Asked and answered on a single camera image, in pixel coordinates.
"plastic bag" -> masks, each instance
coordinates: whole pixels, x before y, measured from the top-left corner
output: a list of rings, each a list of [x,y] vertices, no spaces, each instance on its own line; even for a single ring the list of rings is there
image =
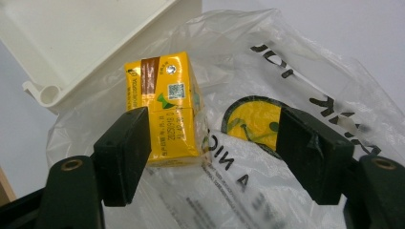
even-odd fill
[[[108,228],[345,228],[344,198],[339,206],[317,205],[264,144],[224,134],[241,101],[306,111],[353,142],[355,157],[405,161],[404,116],[395,104],[359,63],[304,38],[278,10],[205,13],[128,62],[181,51],[202,89],[212,163],[145,169],[132,204],[104,208]],[[93,76],[57,111],[49,164],[89,156],[125,111],[123,68]]]

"black plastic part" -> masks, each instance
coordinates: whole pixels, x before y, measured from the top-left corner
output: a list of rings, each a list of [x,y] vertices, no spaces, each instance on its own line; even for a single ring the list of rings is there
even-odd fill
[[[368,228],[405,228],[405,168],[382,156],[362,156],[356,174],[371,219]]]
[[[72,156],[51,168],[35,228],[104,228],[95,169],[88,156]]]
[[[276,152],[316,203],[338,204],[343,170],[351,163],[354,145],[297,109],[282,108],[279,123]]]
[[[125,206],[134,197],[151,152],[147,108],[123,114],[94,148],[104,205]]]
[[[43,189],[0,208],[0,228],[31,229],[38,216]]]

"transparent plastic bag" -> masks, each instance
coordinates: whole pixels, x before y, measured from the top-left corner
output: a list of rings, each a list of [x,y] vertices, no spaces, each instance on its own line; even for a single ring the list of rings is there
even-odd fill
[[[306,111],[353,142],[356,158],[379,154],[404,164],[405,122],[395,104],[358,62],[309,41],[278,10],[205,13],[128,62],[181,51],[202,89],[212,163],[145,169],[132,204],[104,208],[108,228],[345,228],[344,198],[317,205],[263,144],[224,134],[238,101]],[[49,164],[89,156],[125,111],[123,68],[94,75],[55,111]]]

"yellow carton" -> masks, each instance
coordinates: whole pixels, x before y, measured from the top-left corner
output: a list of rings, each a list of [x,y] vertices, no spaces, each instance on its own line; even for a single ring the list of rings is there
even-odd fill
[[[125,64],[127,110],[147,106],[149,166],[202,162],[207,126],[203,97],[186,52]]]

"qr code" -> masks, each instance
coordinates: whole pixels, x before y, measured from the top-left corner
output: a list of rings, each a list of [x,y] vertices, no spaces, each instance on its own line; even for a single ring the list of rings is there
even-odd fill
[[[169,99],[185,98],[184,84],[169,84]]]

